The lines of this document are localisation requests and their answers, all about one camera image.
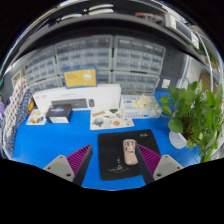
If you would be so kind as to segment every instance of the green plant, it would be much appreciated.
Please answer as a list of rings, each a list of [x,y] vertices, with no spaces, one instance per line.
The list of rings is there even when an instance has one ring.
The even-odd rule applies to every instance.
[[[209,51],[207,49],[207,52],[208,52],[208,56],[210,58],[210,61],[213,62],[214,64],[217,64],[217,62],[216,62],[215,58],[213,57],[211,51]],[[204,49],[204,47],[203,47],[203,45],[202,45],[201,42],[199,42],[199,50],[198,50],[198,53],[203,54],[204,56],[207,56],[206,53],[205,53],[205,49]]]
[[[187,139],[187,148],[190,147],[190,150],[198,146],[201,163],[210,161],[213,149],[217,149],[223,121],[220,109],[222,85],[218,85],[216,96],[209,90],[202,92],[203,86],[202,82],[193,82],[187,89],[169,86],[170,96],[160,97],[161,116],[170,118],[169,129],[181,133]]]

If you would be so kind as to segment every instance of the cable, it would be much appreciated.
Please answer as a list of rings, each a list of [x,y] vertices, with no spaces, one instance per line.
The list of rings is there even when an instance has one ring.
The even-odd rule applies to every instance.
[[[206,47],[205,47],[205,45],[204,45],[204,42],[203,42],[203,40],[201,39],[200,35],[198,34],[197,30],[196,30],[193,26],[191,26],[191,27],[193,28],[193,30],[194,30],[195,33],[197,34],[198,38],[200,39],[200,41],[201,41],[201,43],[202,43],[202,45],[203,45],[203,47],[204,47],[204,49],[205,49],[205,53],[206,53],[206,56],[207,56],[207,58],[208,58],[208,64],[209,64],[209,68],[210,68],[211,92],[213,93],[213,73],[212,73],[212,66],[211,66],[210,57],[209,57],[209,55],[208,55],[208,51],[207,51],[207,49],[206,49]]]

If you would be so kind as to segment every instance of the paper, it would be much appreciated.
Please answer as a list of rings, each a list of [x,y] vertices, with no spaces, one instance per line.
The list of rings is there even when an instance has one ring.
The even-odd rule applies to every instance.
[[[117,129],[134,126],[132,119],[122,119],[121,117],[122,111],[118,109],[92,110],[90,112],[90,130]]]
[[[46,113],[41,113],[39,109],[33,109],[26,124],[27,125],[45,125],[47,121],[45,118],[45,115]]]
[[[97,85],[96,68],[92,66],[66,70],[64,77],[67,88]]]

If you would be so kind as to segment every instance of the blue tabletop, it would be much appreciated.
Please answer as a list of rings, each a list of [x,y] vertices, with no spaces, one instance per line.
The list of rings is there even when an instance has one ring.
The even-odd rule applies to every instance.
[[[168,92],[156,91],[155,97],[167,95]],[[161,155],[168,154],[180,165],[193,165],[197,148],[176,149],[169,141],[168,119],[133,119],[134,127],[90,130],[90,111],[73,111],[69,124],[50,124],[35,126],[26,125],[27,119],[17,129],[14,154],[11,160],[30,164],[43,169],[58,155],[68,156],[74,151],[92,144],[91,157],[82,186],[92,189],[122,190],[139,188],[145,185],[142,175],[121,180],[103,181],[100,179],[98,158],[98,134],[111,132],[127,132],[151,129]]]

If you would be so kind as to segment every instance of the label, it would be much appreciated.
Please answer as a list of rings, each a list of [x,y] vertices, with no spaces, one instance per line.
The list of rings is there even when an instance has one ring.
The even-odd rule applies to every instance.
[[[100,112],[94,113],[92,115],[93,115],[93,117],[96,117],[96,116],[99,116],[99,115],[102,115],[102,114],[105,114],[105,112],[104,111],[100,111]]]
[[[168,88],[169,85],[170,85],[170,80],[163,79],[162,88]]]
[[[66,117],[50,117],[53,123],[69,123]]]
[[[64,73],[67,87],[96,86],[96,70],[80,69]]]

